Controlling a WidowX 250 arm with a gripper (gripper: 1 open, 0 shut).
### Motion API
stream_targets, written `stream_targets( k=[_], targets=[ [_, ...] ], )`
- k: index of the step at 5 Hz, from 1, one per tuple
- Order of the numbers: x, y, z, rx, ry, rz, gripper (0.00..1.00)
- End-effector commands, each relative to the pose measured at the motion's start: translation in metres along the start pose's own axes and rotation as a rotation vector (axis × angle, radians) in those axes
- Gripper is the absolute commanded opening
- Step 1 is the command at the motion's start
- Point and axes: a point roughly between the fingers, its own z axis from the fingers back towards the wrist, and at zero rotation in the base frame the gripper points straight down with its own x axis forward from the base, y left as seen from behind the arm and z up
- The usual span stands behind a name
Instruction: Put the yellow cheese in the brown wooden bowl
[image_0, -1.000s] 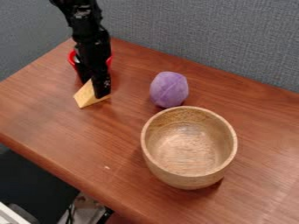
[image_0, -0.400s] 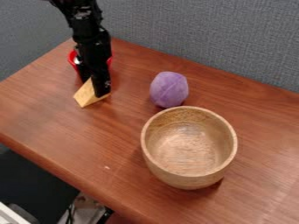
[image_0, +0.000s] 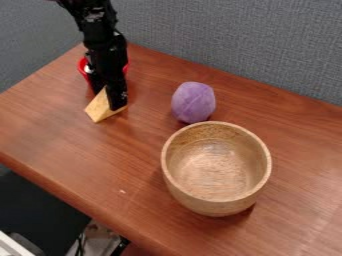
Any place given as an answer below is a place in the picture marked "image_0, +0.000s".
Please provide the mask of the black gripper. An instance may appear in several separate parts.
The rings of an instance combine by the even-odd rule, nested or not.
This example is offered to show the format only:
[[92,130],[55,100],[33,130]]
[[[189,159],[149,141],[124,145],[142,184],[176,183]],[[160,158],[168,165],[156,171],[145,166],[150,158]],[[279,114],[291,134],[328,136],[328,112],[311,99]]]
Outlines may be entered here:
[[101,32],[97,29],[86,29],[82,36],[82,43],[86,48],[84,71],[89,87],[93,94],[97,94],[105,85],[101,79],[110,79],[105,85],[105,93],[109,109],[116,111],[128,103],[126,82],[122,72],[128,64],[126,40],[117,30]]

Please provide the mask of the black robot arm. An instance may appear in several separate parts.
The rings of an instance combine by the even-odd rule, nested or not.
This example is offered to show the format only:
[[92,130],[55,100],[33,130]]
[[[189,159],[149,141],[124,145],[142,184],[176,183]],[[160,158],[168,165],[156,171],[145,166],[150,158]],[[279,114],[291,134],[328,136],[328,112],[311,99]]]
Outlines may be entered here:
[[94,94],[105,89],[109,109],[128,102],[124,67],[128,64],[126,40],[116,28],[110,0],[51,0],[73,17],[86,48],[86,78]]

